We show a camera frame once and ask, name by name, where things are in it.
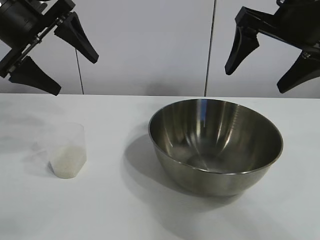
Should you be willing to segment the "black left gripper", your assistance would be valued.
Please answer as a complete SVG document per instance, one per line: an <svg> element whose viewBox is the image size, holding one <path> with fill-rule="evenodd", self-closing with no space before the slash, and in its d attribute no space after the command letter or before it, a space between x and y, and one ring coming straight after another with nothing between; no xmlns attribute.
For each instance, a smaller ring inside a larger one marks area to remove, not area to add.
<svg viewBox="0 0 320 240"><path fill-rule="evenodd" d="M10 51L0 60L1 77L6 77L12 66L23 58L23 51L28 45L38 44L41 41L39 34L42 31L49 31L57 20L67 15L54 30L54 34L73 46L91 63L98 61L99 55L87 38L77 13L71 12L76 4L71 0L58 0L46 13L43 13L47 6L46 0L0 2L0 40L10 47ZM43 72L30 56L26 56L10 73L9 81L54 96L57 96L62 88Z"/></svg>

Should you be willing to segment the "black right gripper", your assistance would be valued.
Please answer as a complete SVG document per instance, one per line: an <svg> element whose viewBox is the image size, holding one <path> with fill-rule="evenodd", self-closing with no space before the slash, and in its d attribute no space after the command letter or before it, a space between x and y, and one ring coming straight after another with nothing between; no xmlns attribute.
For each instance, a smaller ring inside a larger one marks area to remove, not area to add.
<svg viewBox="0 0 320 240"><path fill-rule="evenodd" d="M258 33L302 50L277 83L281 94L320 76L320 2L278 0L274 14L243 6L235 17L231 52L224 66L231 75L260 44Z"/></svg>

